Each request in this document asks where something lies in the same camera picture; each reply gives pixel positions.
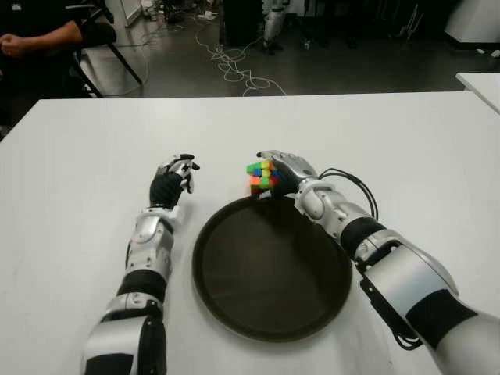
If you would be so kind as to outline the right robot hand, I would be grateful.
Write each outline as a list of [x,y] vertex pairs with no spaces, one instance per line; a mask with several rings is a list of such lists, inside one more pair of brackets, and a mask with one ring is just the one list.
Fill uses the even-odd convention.
[[295,194],[304,181],[318,179],[317,172],[301,156],[277,150],[260,151],[256,156],[271,161],[278,172],[277,182],[270,189],[273,197]]

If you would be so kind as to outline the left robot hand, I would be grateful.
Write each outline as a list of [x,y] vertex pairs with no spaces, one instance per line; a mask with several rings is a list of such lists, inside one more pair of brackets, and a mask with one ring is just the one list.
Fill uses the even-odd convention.
[[192,154],[176,154],[160,164],[149,188],[151,206],[173,209],[183,191],[194,190],[193,170],[199,170]]

